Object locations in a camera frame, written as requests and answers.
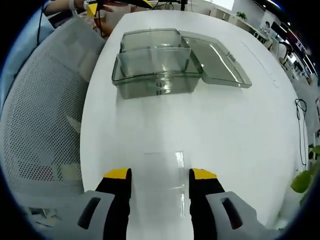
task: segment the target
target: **plastic lid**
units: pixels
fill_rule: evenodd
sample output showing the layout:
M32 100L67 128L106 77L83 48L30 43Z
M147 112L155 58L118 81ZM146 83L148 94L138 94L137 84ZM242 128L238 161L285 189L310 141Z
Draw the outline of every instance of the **plastic lid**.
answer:
M229 50L217 39L179 31L202 66L207 84L249 88L252 83Z

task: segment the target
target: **table surface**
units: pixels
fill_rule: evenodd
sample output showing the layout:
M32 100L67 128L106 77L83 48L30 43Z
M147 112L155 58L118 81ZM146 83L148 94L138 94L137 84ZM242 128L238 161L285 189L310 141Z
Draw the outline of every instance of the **table surface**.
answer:
M156 28L217 38L243 67L252 87L209 85L200 80L191 94L123 100L111 79L122 36ZM143 181L154 184L153 176L172 177L171 165L161 165L162 158L152 153L183 152L186 168L217 174L226 191L235 192L256 209L262 224L271 226L295 162L300 161L296 98L272 54L235 25L174 10L126 14L99 56L84 103L80 136L84 190L95 190L111 169L132 168L128 239L193 239L188 191L180 216L175 191L152 195L139 188Z

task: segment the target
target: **yellow object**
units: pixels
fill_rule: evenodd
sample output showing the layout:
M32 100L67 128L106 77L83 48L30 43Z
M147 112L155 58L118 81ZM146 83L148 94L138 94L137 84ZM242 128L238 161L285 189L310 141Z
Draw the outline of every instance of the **yellow object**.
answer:
M195 180L199 179L216 179L217 175L214 173L204 170L204 169L199 169L199 168L192 168L194 172L194 178Z
M128 169L129 168L112 169L111 171L107 172L103 177L109 179L126 179Z
M98 7L98 3L91 3L88 5L88 9L87 9L88 14L87 15L90 18L94 18L96 16L97 7Z
M152 4L151 4L150 2L148 2L147 0L142 0L142 1L144 1L144 2L147 3L150 7L153 8Z

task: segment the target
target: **green plant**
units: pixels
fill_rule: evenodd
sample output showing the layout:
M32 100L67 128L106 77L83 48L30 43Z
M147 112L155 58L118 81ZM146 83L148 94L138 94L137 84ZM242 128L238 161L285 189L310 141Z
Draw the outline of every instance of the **green plant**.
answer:
M244 20L247 19L247 16L246 16L246 14L245 14L244 12L238 11L238 12L236 13L236 15L237 15L239 18L242 18L242 19L244 19Z
M320 146L312 147L309 149L309 151L316 155L320 154ZM309 189L314 179L314 176L316 175L319 168L320 168L320 164L318 161L316 161L311 165L311 167L308 170L304 170L300 172L298 176L296 176L293 179L290 185L293 191L299 194L305 193ZM305 194L302 197L302 199L300 200L300 205L304 202L304 200L306 199L306 196L307 194Z

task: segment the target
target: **chair backrest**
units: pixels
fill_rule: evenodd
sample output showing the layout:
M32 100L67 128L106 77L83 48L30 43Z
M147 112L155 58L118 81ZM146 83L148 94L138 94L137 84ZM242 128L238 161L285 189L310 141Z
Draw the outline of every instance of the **chair backrest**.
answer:
M278 51L279 51L279 41L273 37L272 38L271 53L275 58L278 57Z
M80 124L104 40L75 17L26 61L4 103L0 162L17 202L58 208L83 193Z

